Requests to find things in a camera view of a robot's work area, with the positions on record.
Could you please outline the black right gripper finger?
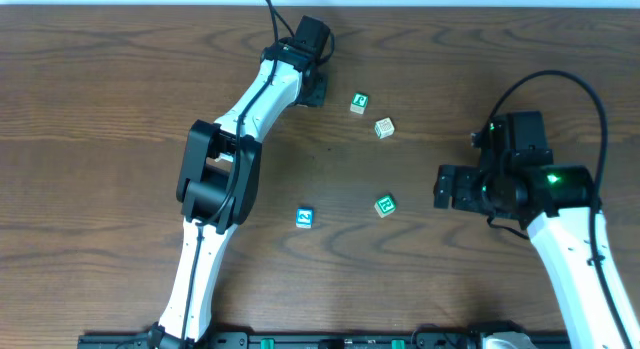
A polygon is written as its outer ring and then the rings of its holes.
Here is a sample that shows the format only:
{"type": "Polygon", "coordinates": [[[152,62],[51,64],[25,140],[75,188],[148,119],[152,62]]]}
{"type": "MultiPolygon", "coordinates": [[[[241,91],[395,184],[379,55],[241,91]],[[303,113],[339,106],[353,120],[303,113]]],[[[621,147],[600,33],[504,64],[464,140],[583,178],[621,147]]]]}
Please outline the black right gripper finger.
{"type": "Polygon", "coordinates": [[[452,194],[452,185],[450,183],[436,183],[433,193],[435,208],[448,208],[450,206],[452,194]]]}
{"type": "Polygon", "coordinates": [[[455,165],[440,165],[437,174],[437,185],[452,185],[455,182],[456,166],[455,165]]]}

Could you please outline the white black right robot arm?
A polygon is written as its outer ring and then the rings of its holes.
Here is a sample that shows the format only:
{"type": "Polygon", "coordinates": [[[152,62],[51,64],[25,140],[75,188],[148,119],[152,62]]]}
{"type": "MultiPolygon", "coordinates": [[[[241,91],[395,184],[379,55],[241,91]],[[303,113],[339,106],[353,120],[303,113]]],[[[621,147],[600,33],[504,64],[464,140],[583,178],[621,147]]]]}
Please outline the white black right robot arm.
{"type": "Polygon", "coordinates": [[[442,165],[437,208],[518,221],[535,248],[574,348],[636,348],[639,322],[617,271],[601,202],[583,166],[442,165]]]}

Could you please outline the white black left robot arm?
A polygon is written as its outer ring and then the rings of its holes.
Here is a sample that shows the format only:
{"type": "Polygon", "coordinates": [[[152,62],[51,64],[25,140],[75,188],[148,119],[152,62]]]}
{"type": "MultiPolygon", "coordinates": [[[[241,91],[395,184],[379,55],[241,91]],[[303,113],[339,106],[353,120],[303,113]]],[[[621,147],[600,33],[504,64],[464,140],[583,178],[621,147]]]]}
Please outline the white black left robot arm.
{"type": "Polygon", "coordinates": [[[263,141],[286,108],[311,105],[325,84],[314,60],[264,59],[228,112],[191,127],[176,188],[182,252],[167,307],[148,334],[150,347],[191,348],[205,336],[226,247],[257,196],[263,141]]]}

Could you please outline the green letter P block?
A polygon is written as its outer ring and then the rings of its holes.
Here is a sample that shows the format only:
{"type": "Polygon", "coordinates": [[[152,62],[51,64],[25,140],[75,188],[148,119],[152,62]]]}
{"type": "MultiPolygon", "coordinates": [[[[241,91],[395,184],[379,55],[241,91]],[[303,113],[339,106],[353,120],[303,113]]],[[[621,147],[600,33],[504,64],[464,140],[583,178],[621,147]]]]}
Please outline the green letter P block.
{"type": "Polygon", "coordinates": [[[369,96],[356,92],[351,100],[350,111],[362,115],[368,105],[369,96]]]}

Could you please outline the green letter R block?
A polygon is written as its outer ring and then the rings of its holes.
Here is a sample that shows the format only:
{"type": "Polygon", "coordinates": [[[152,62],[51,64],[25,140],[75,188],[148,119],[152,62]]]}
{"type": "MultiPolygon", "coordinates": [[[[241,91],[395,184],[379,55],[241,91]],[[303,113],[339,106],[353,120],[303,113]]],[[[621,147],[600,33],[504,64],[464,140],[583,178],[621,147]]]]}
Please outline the green letter R block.
{"type": "Polygon", "coordinates": [[[391,195],[385,195],[376,200],[374,209],[380,218],[385,218],[394,213],[397,206],[391,195]]]}

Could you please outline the plain wooden patterned block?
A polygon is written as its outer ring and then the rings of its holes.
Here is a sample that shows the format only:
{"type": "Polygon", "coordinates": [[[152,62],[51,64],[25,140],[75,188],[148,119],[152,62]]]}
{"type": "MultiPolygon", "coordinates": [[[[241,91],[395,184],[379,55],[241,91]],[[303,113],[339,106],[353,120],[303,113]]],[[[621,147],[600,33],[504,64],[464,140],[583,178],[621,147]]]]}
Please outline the plain wooden patterned block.
{"type": "Polygon", "coordinates": [[[389,117],[376,121],[374,124],[374,129],[379,139],[389,137],[395,131],[394,124],[389,117]]]}

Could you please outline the blue number 2 block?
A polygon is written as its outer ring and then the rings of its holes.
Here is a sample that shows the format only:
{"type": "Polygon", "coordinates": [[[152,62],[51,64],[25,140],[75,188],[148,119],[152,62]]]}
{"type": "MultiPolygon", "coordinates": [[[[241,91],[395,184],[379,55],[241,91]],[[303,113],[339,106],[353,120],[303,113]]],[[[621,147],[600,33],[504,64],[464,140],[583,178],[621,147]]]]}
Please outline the blue number 2 block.
{"type": "Polygon", "coordinates": [[[310,229],[313,225],[314,210],[311,208],[298,208],[295,224],[297,228],[310,229]]]}

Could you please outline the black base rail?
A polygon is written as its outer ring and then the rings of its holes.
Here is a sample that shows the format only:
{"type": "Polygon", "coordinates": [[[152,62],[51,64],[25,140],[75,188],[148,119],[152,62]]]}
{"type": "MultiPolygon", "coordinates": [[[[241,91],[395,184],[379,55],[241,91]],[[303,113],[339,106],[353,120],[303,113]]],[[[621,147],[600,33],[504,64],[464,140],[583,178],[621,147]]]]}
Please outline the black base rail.
{"type": "Polygon", "coordinates": [[[418,327],[410,334],[380,333],[248,333],[210,332],[195,342],[179,340],[159,326],[137,334],[90,334],[78,338],[78,349],[440,349],[440,348],[569,348],[564,333],[528,333],[513,322],[474,325],[465,331],[441,328],[435,324],[418,327]]]}

